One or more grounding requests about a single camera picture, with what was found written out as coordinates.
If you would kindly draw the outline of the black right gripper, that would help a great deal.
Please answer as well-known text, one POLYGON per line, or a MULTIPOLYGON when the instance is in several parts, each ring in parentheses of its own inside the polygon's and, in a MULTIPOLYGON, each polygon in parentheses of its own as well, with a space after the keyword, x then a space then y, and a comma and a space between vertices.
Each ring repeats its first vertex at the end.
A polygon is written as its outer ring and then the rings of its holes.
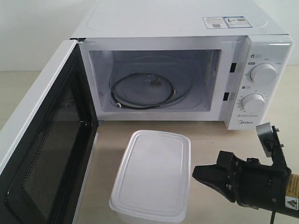
POLYGON ((192 177, 242 207, 283 208, 291 170, 281 150, 272 153, 272 161, 263 165, 220 151, 216 164, 195 166, 192 177))

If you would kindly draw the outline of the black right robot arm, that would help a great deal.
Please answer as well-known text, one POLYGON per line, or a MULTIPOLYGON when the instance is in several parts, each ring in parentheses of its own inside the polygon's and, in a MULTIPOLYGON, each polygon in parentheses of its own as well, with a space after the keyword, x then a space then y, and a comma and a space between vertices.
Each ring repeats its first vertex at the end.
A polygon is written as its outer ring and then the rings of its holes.
POLYGON ((229 192, 242 207, 299 216, 299 178, 292 175, 281 150, 271 153, 272 165, 257 158, 243 161, 232 152, 220 151, 216 164, 228 172, 229 192))

